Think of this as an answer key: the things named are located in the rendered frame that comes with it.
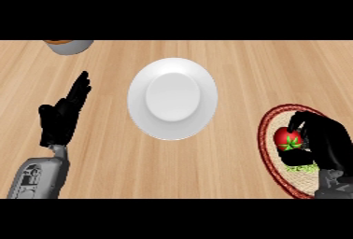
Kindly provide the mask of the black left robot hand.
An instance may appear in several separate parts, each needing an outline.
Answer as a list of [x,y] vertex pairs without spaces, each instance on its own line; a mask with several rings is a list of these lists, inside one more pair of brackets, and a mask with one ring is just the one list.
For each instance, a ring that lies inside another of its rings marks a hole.
[[69,90],[67,96],[54,105],[38,107],[41,139],[39,146],[66,146],[78,121],[78,114],[91,90],[88,72],[82,71]]

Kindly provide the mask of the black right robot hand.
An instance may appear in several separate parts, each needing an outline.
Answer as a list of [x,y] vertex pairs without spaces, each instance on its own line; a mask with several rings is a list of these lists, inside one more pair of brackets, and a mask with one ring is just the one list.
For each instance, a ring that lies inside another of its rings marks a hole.
[[301,137],[308,139],[308,151],[302,149],[279,150],[282,162],[287,166],[314,163],[320,169],[341,170],[353,175],[353,142],[342,125],[330,118],[308,111],[296,112],[290,117],[287,132],[301,128]]

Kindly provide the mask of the red tomato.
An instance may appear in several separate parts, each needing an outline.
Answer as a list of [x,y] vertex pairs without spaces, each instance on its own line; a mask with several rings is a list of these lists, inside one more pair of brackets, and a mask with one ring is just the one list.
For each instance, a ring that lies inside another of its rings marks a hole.
[[274,135],[273,141],[277,149],[280,151],[287,151],[290,149],[301,147],[301,135],[298,131],[287,132],[284,127],[279,127]]

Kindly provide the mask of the white oval plate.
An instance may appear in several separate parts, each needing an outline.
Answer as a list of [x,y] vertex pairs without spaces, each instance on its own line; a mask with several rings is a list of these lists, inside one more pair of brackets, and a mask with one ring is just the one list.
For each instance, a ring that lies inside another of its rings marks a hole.
[[137,72],[126,108],[140,131],[159,140],[193,136],[217,111],[218,89],[205,68],[183,58],[163,58]]

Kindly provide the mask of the grey bowl with orange content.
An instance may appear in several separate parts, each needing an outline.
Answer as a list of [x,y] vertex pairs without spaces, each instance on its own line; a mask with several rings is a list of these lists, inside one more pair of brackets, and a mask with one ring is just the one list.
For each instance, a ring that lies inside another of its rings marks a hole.
[[51,51],[58,55],[73,55],[82,52],[92,44],[91,40],[45,40]]

